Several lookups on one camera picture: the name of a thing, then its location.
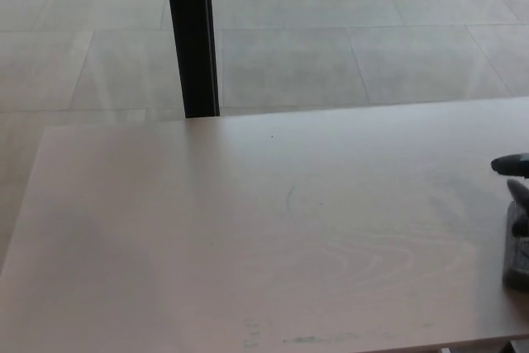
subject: stain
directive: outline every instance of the stain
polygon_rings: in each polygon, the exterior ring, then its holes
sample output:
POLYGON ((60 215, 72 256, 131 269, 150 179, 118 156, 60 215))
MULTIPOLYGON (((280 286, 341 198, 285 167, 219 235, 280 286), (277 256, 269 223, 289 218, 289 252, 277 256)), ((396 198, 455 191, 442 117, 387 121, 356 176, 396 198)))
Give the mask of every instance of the stain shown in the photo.
POLYGON ((290 212, 290 198, 292 197, 292 193, 294 193, 294 190, 296 190, 296 185, 294 185, 287 194, 287 211, 290 212))
POLYGON ((259 323, 252 318, 247 318, 245 320, 245 326, 248 332, 248 337, 244 340, 244 347, 248 350, 259 345, 261 331, 259 323))
POLYGON ((294 339, 284 339, 283 343, 341 343, 357 337, 352 332, 342 332, 329 336, 299 336, 294 339))

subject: black object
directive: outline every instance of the black object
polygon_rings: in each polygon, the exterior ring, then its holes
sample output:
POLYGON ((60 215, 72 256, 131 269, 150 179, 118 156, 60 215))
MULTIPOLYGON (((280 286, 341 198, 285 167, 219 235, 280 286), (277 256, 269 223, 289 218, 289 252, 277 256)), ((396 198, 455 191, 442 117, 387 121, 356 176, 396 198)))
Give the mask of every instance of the black object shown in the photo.
MULTIPOLYGON (((509 155, 493 160, 502 175, 529 178, 529 155, 509 155)), ((503 284, 529 292, 529 189, 515 179, 507 181, 513 201, 507 209, 503 284)))
POLYGON ((498 157, 490 165, 498 174, 529 178, 529 153, 498 157))
POLYGON ((169 3, 185 116, 219 116, 212 0, 169 3))

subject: metal post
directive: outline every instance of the metal post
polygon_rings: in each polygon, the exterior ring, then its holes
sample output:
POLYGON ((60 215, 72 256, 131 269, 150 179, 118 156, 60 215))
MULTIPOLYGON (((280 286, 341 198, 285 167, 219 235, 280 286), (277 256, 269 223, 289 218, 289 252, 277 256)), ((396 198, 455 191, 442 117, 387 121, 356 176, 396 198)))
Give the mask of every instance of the metal post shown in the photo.
POLYGON ((185 116, 219 116, 212 0, 169 2, 185 116))

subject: tabletop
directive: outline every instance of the tabletop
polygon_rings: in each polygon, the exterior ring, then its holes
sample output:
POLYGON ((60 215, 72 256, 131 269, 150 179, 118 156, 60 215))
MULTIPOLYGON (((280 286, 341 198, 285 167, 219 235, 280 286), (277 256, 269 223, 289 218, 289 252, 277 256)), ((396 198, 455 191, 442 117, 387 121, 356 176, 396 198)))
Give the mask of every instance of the tabletop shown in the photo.
POLYGON ((529 336, 502 288, 529 99, 46 131, 0 351, 363 353, 529 336))

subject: tiled floor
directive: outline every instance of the tiled floor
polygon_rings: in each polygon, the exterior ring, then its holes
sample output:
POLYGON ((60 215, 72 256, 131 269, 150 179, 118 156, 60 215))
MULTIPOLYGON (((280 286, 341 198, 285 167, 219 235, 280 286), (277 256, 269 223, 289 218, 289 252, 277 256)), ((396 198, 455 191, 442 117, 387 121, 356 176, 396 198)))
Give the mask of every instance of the tiled floor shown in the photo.
MULTIPOLYGON (((225 115, 529 95, 529 0, 213 8, 225 115)), ((172 35, 168 0, 0 0, 0 262, 46 126, 183 117, 172 35)))

